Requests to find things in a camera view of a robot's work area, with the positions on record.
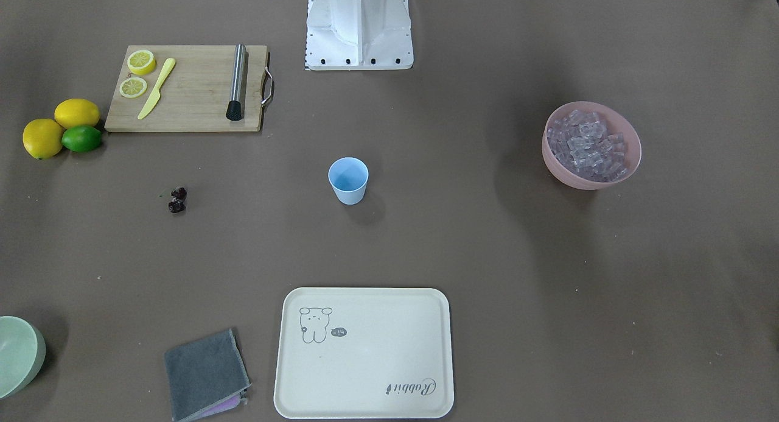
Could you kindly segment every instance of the plastic cup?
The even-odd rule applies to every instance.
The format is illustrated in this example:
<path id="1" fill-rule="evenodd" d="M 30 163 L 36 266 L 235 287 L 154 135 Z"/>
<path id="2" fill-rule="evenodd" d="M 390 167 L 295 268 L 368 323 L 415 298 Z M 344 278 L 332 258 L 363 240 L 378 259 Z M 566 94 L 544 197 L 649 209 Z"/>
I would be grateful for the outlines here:
<path id="1" fill-rule="evenodd" d="M 327 177 L 341 203 L 356 205 L 365 195 L 368 167 L 360 159 L 346 156 L 331 164 Z"/>

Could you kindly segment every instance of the green bowl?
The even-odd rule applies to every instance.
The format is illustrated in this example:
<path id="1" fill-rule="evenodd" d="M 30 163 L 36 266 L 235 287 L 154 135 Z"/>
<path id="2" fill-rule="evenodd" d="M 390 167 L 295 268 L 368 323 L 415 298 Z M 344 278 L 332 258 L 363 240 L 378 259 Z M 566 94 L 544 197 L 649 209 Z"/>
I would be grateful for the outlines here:
<path id="1" fill-rule="evenodd" d="M 19 317 L 0 317 L 0 399 L 30 384 L 45 356 L 41 331 Z"/>

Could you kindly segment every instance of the bear drawing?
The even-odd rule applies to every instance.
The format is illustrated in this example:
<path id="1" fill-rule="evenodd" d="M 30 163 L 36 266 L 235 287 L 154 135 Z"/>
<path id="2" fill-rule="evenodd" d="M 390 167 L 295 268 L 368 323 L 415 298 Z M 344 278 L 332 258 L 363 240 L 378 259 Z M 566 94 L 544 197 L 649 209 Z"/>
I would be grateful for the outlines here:
<path id="1" fill-rule="evenodd" d="M 301 308 L 300 330 L 306 343 L 325 341 L 333 308 Z"/>

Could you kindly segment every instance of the lemon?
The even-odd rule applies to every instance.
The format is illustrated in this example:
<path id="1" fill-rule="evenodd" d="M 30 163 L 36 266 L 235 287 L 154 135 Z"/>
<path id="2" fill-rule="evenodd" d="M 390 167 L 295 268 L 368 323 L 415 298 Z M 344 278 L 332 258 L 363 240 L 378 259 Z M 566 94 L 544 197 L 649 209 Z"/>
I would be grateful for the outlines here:
<path id="1" fill-rule="evenodd" d="M 64 128 L 52 119 L 30 121 L 22 133 L 24 149 L 36 159 L 50 158 L 62 149 Z"/>
<path id="2" fill-rule="evenodd" d="M 76 125 L 95 126 L 100 122 L 100 110 L 94 102 L 73 98 L 62 101 L 54 111 L 54 120 L 64 128 Z"/>
<path id="3" fill-rule="evenodd" d="M 127 80 L 122 81 L 119 86 L 119 94 L 123 97 L 139 97 L 145 93 L 147 89 L 147 82 L 143 78 L 137 76 L 130 76 Z"/>
<path id="4" fill-rule="evenodd" d="M 136 75 L 147 75 L 148 73 L 154 72 L 154 68 L 156 67 L 154 54 L 145 49 L 135 51 L 127 58 L 127 67 L 129 67 L 130 72 L 133 72 Z"/>

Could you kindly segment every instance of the light blue cup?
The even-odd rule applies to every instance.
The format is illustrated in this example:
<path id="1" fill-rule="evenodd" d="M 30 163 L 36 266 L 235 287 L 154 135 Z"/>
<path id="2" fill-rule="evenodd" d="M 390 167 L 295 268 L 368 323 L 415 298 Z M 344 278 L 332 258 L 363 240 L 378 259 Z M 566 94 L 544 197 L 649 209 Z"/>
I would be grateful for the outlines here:
<path id="1" fill-rule="evenodd" d="M 356 205 L 365 195 L 368 167 L 360 159 L 346 156 L 331 164 L 327 177 L 341 203 Z"/>
<path id="2" fill-rule="evenodd" d="M 41 331 L 19 317 L 0 317 L 0 399 L 30 384 L 45 356 Z"/>

